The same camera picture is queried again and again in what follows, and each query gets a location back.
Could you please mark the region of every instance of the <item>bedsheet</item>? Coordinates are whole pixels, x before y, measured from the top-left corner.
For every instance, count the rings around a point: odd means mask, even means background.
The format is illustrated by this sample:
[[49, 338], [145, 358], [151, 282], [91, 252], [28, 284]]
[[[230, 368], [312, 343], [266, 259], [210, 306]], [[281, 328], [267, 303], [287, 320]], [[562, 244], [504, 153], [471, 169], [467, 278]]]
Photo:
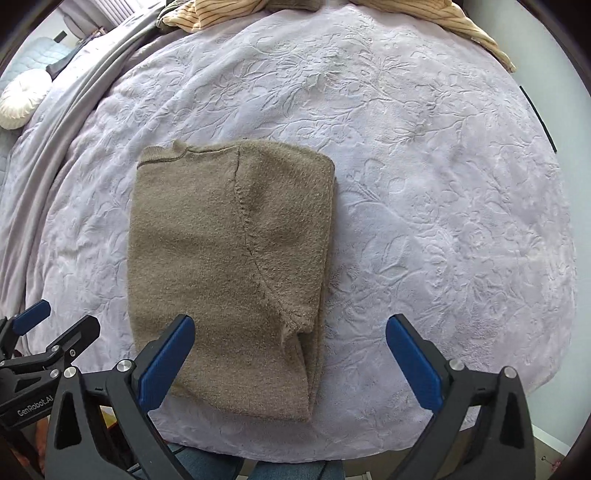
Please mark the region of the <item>bedsheet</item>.
[[134, 355], [126, 248], [144, 147], [269, 138], [336, 168], [317, 407], [289, 423], [168, 397], [152, 413], [167, 440], [275, 462], [409, 447], [430, 413], [385, 343], [398, 312], [449, 358], [515, 366], [527, 391], [556, 373], [574, 317], [568, 205], [535, 113], [492, 56], [434, 24], [337, 2], [170, 35], [138, 52], [51, 187], [26, 303], [53, 311], [27, 335], [30, 352], [92, 313], [101, 337], [77, 366]]

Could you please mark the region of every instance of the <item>yellow object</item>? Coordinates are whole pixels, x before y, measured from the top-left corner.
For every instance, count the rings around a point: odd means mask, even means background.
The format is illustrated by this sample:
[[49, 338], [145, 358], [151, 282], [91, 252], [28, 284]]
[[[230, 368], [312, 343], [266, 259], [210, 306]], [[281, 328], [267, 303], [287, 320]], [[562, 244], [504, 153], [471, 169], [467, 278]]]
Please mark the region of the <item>yellow object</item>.
[[[457, 35], [468, 38], [490, 51], [509, 72], [516, 71], [511, 59], [483, 29], [470, 20], [452, 0], [350, 0], [356, 5], [382, 12], [403, 13], [433, 22]], [[269, 0], [189, 0], [162, 16], [169, 27], [195, 33], [211, 25], [245, 17], [265, 8]]]

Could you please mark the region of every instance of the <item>blue rubber pad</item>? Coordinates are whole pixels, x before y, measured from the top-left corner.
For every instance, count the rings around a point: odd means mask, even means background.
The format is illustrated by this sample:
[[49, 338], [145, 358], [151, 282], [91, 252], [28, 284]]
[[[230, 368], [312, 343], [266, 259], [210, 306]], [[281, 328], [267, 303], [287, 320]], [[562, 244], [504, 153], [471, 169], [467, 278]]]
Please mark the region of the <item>blue rubber pad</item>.
[[12, 319], [12, 331], [21, 336], [26, 334], [34, 326], [39, 325], [49, 317], [51, 307], [47, 300], [38, 301], [32, 307]]
[[395, 317], [386, 324], [386, 342], [420, 406], [437, 413], [443, 406], [441, 378]]
[[144, 413], [162, 404], [194, 341], [195, 324], [186, 316], [139, 379], [138, 403]]

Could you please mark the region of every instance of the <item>metal bolt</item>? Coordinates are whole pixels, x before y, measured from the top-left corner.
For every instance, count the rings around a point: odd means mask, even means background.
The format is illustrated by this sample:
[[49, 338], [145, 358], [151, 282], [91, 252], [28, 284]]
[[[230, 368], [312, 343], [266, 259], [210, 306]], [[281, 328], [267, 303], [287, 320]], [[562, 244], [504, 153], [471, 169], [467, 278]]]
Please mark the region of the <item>metal bolt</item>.
[[449, 366], [452, 370], [455, 370], [456, 372], [460, 372], [462, 370], [464, 370], [464, 368], [466, 368], [466, 365], [464, 365], [464, 362], [462, 362], [459, 358], [453, 358], [449, 361]]
[[507, 378], [515, 378], [517, 376], [517, 370], [513, 367], [505, 367], [503, 373]]
[[74, 375], [76, 375], [76, 367], [68, 367], [64, 371], [64, 377], [66, 378], [72, 378]]
[[117, 370], [120, 372], [127, 372], [131, 368], [131, 360], [122, 360], [117, 364]]

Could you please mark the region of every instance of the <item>white round cushion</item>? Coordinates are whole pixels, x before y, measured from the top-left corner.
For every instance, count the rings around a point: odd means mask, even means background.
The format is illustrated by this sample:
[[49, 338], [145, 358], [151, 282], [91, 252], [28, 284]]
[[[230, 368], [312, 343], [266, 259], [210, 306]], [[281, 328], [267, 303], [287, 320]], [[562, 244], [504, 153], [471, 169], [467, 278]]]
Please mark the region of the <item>white round cushion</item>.
[[51, 88], [51, 76], [42, 69], [21, 73], [0, 96], [0, 127], [14, 130], [24, 126]]

